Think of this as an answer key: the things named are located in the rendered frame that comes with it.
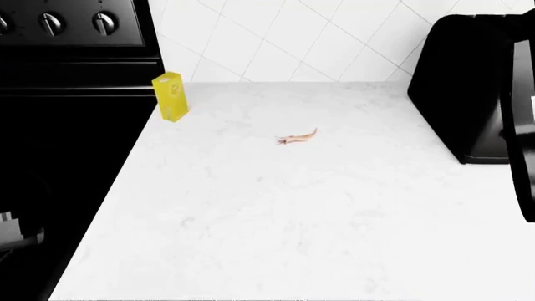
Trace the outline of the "black countertop appliance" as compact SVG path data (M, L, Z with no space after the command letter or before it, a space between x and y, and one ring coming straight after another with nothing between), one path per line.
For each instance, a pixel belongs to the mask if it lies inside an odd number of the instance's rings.
M500 94L511 41L487 20L451 14L426 37L407 94L462 164L508 164Z

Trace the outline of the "yellow carton box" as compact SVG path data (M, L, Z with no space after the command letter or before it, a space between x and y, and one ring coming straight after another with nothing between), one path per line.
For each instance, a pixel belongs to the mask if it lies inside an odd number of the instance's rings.
M189 112L180 74L165 72L153 79L152 85L163 120L177 122Z

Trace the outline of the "black kitchen stove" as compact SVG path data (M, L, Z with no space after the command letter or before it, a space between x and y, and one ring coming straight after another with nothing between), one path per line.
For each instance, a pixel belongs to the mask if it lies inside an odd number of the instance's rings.
M0 0L0 301L48 301L156 107L148 0ZM60 14L58 37L38 16ZM103 37L92 17L110 12Z

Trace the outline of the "small orange shrimp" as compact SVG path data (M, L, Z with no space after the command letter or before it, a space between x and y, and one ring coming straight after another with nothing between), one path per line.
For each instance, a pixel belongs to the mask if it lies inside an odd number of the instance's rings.
M290 135L286 137L276 137L276 142L278 145L287 145L294 142L307 142L312 137L314 137L318 132L318 129L315 128L313 132L310 132L306 135Z

